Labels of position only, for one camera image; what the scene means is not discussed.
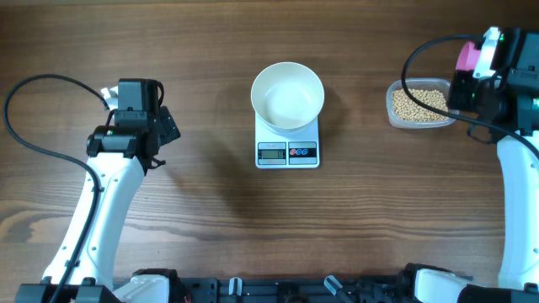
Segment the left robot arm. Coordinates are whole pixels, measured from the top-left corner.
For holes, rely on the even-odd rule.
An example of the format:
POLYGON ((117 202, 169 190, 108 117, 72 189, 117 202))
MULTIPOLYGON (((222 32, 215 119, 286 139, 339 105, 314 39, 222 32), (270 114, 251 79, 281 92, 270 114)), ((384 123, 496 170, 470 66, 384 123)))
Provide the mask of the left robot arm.
POLYGON ((68 160, 87 175, 61 246, 38 284, 22 284, 17 302, 180 302, 176 271, 142 269, 115 287, 115 256, 125 218, 136 191, 151 169, 163 165, 159 149, 180 137, 163 105, 163 85, 152 79, 121 79, 99 99, 108 110, 104 125, 87 139, 88 160, 82 162, 35 146, 48 156, 68 160))

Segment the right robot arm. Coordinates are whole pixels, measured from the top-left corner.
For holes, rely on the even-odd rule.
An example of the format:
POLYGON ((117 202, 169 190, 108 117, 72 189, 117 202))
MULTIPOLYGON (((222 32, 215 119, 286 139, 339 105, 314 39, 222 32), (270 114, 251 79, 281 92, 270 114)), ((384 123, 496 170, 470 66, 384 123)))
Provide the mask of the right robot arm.
POLYGON ((416 302, 538 300, 538 33, 491 27, 484 35, 451 35, 431 46, 464 40, 447 99, 446 117, 488 129, 504 182, 504 253, 498 284, 486 287, 441 268, 410 264, 404 298, 416 302))

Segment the pink plastic scoop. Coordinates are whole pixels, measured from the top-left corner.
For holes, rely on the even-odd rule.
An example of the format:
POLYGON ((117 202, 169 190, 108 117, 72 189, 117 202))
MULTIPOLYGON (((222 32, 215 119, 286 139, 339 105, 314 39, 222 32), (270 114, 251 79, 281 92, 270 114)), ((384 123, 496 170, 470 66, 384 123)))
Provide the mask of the pink plastic scoop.
POLYGON ((474 71, 478 64, 481 50, 476 48, 474 42, 468 41, 461 49, 457 58, 456 70, 470 72, 474 71))

